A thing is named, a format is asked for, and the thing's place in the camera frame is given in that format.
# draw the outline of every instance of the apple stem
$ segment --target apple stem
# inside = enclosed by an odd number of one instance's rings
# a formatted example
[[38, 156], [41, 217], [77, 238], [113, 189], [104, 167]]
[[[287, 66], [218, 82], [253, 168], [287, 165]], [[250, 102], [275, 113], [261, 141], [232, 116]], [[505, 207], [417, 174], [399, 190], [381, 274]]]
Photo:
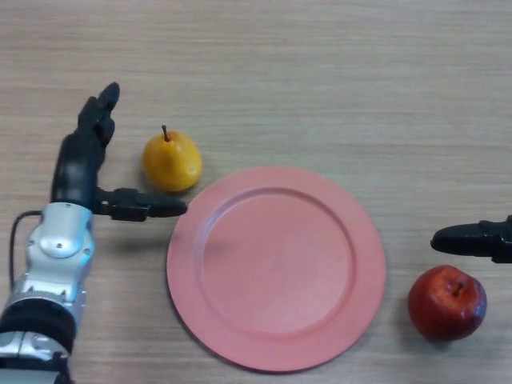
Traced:
[[167, 126], [165, 124], [162, 126], [162, 130], [163, 130], [163, 138], [166, 140], [166, 142], [169, 142], [170, 138], [169, 138], [169, 135], [167, 134]]
[[456, 290], [454, 290], [454, 296], [455, 296], [455, 297], [457, 297], [457, 296], [458, 296], [458, 294], [460, 294], [460, 292], [461, 292], [462, 288], [464, 288], [464, 284], [462, 284], [462, 283], [460, 282], [460, 283], [458, 284], [458, 286], [457, 286], [457, 289], [456, 289]]

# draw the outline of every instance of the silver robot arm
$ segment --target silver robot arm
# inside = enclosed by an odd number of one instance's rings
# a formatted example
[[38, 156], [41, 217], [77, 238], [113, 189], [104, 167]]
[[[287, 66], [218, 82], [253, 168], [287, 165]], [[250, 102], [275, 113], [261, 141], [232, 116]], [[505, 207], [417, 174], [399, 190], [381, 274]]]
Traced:
[[85, 104], [78, 128], [62, 141], [50, 203], [26, 241], [26, 272], [14, 281], [10, 268], [11, 292], [0, 314], [1, 384], [72, 382], [68, 360], [86, 305], [95, 214], [143, 222], [186, 212], [184, 202], [168, 196], [98, 188], [118, 97], [119, 87], [112, 83]]

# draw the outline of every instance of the table surface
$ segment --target table surface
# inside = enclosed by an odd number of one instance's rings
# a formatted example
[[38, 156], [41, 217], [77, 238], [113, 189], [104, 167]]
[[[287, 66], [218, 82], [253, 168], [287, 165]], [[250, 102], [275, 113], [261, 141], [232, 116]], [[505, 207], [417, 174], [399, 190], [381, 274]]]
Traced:
[[[46, 204], [62, 137], [112, 81], [122, 96], [102, 187], [146, 188], [139, 156], [166, 123], [204, 156], [188, 202], [245, 167], [305, 167], [360, 200], [386, 252], [382, 307], [357, 344], [267, 376], [220, 362], [178, 323], [164, 283], [175, 219], [98, 218], [77, 383], [512, 382], [512, 266], [429, 243], [441, 227], [512, 211], [510, 20], [507, 0], [0, 2], [3, 268], [12, 220]], [[477, 277], [489, 299], [478, 332], [444, 350], [405, 307], [416, 277], [441, 263]]]

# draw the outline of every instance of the pink plate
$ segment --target pink plate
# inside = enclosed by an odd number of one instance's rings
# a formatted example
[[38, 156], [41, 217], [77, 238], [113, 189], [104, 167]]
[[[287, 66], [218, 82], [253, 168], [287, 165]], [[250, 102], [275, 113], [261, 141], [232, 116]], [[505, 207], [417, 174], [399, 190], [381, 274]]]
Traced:
[[377, 230], [335, 183], [259, 167], [201, 192], [167, 255], [176, 310], [217, 355], [269, 372], [304, 370], [352, 346], [386, 281]]

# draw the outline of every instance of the red apple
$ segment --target red apple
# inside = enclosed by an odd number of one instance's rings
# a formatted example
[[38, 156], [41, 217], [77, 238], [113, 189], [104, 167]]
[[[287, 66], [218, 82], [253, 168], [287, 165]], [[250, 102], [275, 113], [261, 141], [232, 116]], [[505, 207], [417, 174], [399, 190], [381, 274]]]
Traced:
[[410, 289], [409, 316], [419, 333], [433, 341], [450, 342], [476, 331], [486, 316], [482, 284], [454, 266], [436, 266]]

